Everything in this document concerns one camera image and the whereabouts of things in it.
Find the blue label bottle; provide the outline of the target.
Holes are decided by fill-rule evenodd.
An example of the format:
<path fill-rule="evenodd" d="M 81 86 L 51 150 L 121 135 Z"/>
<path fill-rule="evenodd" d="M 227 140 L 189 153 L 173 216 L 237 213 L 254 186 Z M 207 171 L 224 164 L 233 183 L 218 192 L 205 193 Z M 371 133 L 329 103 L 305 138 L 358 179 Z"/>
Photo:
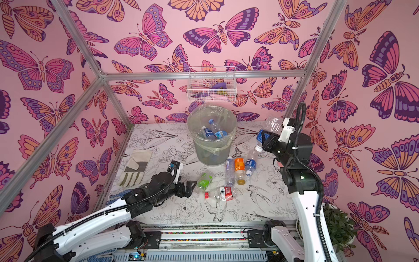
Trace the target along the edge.
<path fill-rule="evenodd" d="M 263 127 L 261 128 L 261 130 L 259 131 L 257 137 L 256 137 L 256 147 L 255 150 L 257 152 L 262 152 L 263 149 L 263 140 L 266 140 L 270 137 L 270 134 L 280 134 L 283 126 L 283 119 L 281 118 L 277 118 L 273 115 L 270 115 L 266 120 L 265 123 L 263 125 Z"/>
<path fill-rule="evenodd" d="M 246 175 L 248 177 L 251 177 L 253 173 L 256 171 L 257 160 L 258 160 L 258 152 L 256 150 L 250 151 L 247 155 L 246 162 L 245 162 L 245 170 L 246 170 Z"/>
<path fill-rule="evenodd" d="M 217 140 L 217 137 L 215 136 L 215 134 L 207 127 L 202 126 L 201 128 L 203 136 L 205 139 L 208 140 Z"/>

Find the lime green label bottle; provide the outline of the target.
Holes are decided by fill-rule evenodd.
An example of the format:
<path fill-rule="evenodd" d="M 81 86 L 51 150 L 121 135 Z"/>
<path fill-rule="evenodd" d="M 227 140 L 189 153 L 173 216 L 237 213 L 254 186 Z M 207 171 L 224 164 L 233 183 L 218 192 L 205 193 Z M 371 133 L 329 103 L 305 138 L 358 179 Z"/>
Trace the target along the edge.
<path fill-rule="evenodd" d="M 200 178 L 197 181 L 197 193 L 204 193 L 207 191 L 207 189 L 209 188 L 209 186 L 211 185 L 213 180 L 213 176 L 210 172 L 204 172 L 202 173 L 202 175 L 200 176 Z"/>

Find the orange label bottle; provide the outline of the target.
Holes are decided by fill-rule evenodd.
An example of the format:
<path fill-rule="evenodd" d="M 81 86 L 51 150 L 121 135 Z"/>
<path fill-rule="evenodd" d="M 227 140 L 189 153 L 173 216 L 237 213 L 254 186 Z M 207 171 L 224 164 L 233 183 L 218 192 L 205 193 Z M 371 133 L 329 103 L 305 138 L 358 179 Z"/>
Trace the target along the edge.
<path fill-rule="evenodd" d="M 246 183 L 246 169 L 243 158 L 236 158 L 234 160 L 235 165 L 235 176 L 238 185 L 244 185 Z"/>

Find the red white label bottle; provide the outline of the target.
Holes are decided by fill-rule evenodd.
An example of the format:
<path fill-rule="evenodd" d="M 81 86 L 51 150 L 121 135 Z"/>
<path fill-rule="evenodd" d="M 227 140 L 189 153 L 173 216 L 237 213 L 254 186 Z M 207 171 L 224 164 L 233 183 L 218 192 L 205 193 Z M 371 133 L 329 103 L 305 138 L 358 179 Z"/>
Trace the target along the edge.
<path fill-rule="evenodd" d="M 205 192 L 204 198 L 216 199 L 217 201 L 220 201 L 220 202 L 229 202 L 229 201 L 234 200 L 235 192 L 232 187 L 222 186 L 222 187 L 217 187 L 208 192 Z"/>

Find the purple label clear bottle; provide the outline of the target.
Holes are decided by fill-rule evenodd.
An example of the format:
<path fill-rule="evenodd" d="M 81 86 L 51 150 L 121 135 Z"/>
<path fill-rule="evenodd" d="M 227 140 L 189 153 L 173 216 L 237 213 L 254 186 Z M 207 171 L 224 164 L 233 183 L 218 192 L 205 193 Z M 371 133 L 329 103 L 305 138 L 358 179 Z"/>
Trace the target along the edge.
<path fill-rule="evenodd" d="M 234 159 L 229 156 L 225 162 L 225 184 L 229 187 L 235 183 L 235 164 Z"/>

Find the colourful label bottle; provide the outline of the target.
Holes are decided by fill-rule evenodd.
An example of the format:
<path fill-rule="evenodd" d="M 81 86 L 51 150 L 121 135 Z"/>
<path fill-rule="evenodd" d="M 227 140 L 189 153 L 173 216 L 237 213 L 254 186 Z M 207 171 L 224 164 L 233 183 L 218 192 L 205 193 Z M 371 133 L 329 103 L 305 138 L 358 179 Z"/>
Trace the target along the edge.
<path fill-rule="evenodd" d="M 217 139 L 222 139 L 224 137 L 226 137 L 228 135 L 228 133 L 226 131 L 218 131 L 215 132 L 215 136 Z"/>

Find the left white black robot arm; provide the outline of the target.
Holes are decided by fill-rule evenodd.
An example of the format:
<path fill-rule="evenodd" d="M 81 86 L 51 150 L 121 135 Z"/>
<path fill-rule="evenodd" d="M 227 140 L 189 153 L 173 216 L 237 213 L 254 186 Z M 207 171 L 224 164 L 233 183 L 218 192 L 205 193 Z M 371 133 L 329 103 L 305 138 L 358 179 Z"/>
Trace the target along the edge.
<path fill-rule="evenodd" d="M 110 249 L 138 249 L 150 243 L 135 218 L 161 206 L 169 198 L 188 198 L 196 181 L 182 182 L 183 164 L 172 161 L 167 170 L 134 188 L 110 205 L 82 219 L 41 227 L 27 262 L 77 262 Z"/>

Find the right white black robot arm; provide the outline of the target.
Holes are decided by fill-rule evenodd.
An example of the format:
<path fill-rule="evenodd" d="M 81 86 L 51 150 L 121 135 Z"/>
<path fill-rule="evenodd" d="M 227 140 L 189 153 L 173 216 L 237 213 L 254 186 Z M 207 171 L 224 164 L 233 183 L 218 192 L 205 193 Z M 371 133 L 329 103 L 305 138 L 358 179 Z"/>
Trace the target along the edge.
<path fill-rule="evenodd" d="M 300 245 L 283 222 L 267 222 L 264 242 L 277 247 L 288 262 L 336 262 L 323 212 L 323 183 L 309 167 L 313 145 L 309 135 L 302 133 L 302 126 L 302 120 L 269 117 L 257 136 L 256 149 L 273 154 L 273 162 L 281 165 L 279 172 L 296 207 L 303 235 Z"/>

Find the grey mesh waste bin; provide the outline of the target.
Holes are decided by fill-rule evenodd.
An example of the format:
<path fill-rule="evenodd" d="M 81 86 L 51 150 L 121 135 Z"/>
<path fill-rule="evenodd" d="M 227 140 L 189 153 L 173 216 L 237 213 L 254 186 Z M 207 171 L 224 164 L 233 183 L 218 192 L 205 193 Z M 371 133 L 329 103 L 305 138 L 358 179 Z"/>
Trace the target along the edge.
<path fill-rule="evenodd" d="M 217 140 L 205 139 L 202 126 L 213 133 L 226 131 L 228 135 Z M 224 107 L 203 104 L 188 117 L 187 130 L 192 137 L 198 160 L 207 166 L 218 166 L 224 164 L 230 155 L 237 131 L 237 120 L 232 111 Z"/>

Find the beige grey work glove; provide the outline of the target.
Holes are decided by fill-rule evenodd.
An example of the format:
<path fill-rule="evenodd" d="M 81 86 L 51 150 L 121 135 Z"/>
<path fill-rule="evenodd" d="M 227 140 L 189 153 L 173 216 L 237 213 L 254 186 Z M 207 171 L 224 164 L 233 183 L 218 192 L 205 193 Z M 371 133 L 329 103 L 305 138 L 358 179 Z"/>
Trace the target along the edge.
<path fill-rule="evenodd" d="M 124 188 L 139 186 L 151 156 L 152 151 L 150 150 L 134 150 L 123 167 L 119 186 Z"/>

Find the potted green plant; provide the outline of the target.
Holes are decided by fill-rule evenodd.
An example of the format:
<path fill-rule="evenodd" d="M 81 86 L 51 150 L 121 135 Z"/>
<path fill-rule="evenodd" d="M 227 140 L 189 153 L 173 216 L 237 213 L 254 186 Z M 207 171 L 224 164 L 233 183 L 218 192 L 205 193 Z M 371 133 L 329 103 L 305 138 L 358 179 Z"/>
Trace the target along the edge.
<path fill-rule="evenodd" d="M 353 220 L 348 217 L 347 213 L 331 204 L 323 203 L 323 212 L 335 251 L 351 253 L 356 247 L 353 244 L 356 236 Z"/>

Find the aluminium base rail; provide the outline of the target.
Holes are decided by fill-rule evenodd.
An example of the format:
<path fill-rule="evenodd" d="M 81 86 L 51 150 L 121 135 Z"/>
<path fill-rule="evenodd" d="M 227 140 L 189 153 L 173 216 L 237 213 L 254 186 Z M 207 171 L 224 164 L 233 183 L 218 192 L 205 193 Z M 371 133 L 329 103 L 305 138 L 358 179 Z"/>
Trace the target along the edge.
<path fill-rule="evenodd" d="M 115 262 L 284 262 L 280 249 L 264 239 L 264 225 L 214 224 L 144 226 L 147 239 L 131 250 L 117 249 Z"/>

